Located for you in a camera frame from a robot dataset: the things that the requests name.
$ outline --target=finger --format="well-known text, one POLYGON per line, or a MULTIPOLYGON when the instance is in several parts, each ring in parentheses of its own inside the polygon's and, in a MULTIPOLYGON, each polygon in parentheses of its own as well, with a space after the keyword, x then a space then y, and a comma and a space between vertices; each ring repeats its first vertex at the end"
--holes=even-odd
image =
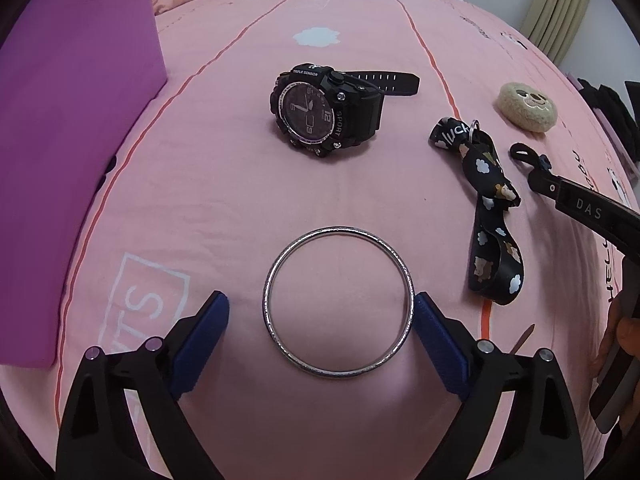
POLYGON ((631 402, 625 407, 624 410, 620 413, 620 430, 622 431, 622 435, 626 436, 626 434, 631 430, 636 418, 638 418, 638 414, 640 413, 640 383, 636 386, 636 391, 634 392, 633 399, 631 402))
POLYGON ((607 360, 607 354, 613 346, 613 341, 615 340, 616 336, 616 327, 618 325, 618 322, 620 321, 621 316, 622 313, 620 311, 620 301, 616 296, 609 305, 609 313, 607 315, 607 328, 604 331, 602 341, 600 342, 600 346, 598 347, 598 354, 590 365, 592 377, 597 377, 597 375, 602 370, 605 361, 607 360))
POLYGON ((626 353, 640 358, 640 319, 623 317, 618 323, 616 335, 626 353))

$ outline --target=purple panel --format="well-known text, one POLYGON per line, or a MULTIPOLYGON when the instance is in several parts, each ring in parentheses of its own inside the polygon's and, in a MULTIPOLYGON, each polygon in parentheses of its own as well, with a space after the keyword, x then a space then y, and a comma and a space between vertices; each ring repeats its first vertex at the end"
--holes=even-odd
POLYGON ((0 50, 0 363, 49 367, 76 238, 166 81, 151 0, 31 0, 0 50))

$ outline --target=bed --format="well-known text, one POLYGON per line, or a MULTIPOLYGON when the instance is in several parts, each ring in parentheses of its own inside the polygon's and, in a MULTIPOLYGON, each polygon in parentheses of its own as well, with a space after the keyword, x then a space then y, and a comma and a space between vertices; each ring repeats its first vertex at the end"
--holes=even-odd
MULTIPOLYGON (((264 280, 280 251, 312 229, 344 224, 388 242, 416 290, 477 338, 508 351, 535 323, 521 352, 555 352, 586 467, 597 463, 604 440, 588 412, 588 363, 620 287, 622 256, 530 192, 508 148, 525 142, 557 174, 621 201, 613 172, 638 204, 596 117, 535 46, 461 0, 195 0, 157 16, 156 27, 168 80, 129 130, 82 223, 55 363, 0 368, 7 403, 48 462, 84 350, 137 348, 218 289, 230 300, 228 329, 180 405, 226 478, 414 478, 459 406, 417 337, 372 373, 330 381, 292 366, 262 320, 264 280), (282 139, 268 107, 277 75, 302 62, 412 72, 420 91, 385 99, 367 146, 317 159, 282 139), (556 102, 558 123, 546 136, 523 132, 494 108, 509 81, 556 102), (479 120, 522 197, 506 221, 526 278, 508 306, 466 289, 475 198, 459 162, 428 144, 443 116, 479 120)), ((403 294, 375 248, 324 238, 283 267, 274 320, 300 357, 359 366, 395 339, 403 294)), ((491 463, 509 409, 503 400, 475 473, 491 463)), ((150 463, 166 473, 139 403, 129 402, 150 463)))

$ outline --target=plush face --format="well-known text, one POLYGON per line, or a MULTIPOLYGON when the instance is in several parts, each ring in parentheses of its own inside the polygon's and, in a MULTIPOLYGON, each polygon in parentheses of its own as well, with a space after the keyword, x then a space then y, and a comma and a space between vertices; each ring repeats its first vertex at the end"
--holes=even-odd
POLYGON ((554 102, 523 83, 503 85, 497 105, 508 120, 530 132, 546 132, 558 120, 554 102))

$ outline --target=black sports watch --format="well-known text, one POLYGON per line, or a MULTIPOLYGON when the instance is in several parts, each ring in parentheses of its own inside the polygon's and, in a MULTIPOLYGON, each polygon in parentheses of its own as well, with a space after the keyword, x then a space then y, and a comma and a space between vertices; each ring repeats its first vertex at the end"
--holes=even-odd
POLYGON ((327 156, 373 137, 385 95, 414 95, 419 84, 404 72, 337 72, 305 63, 280 74, 271 112, 295 147, 327 156))

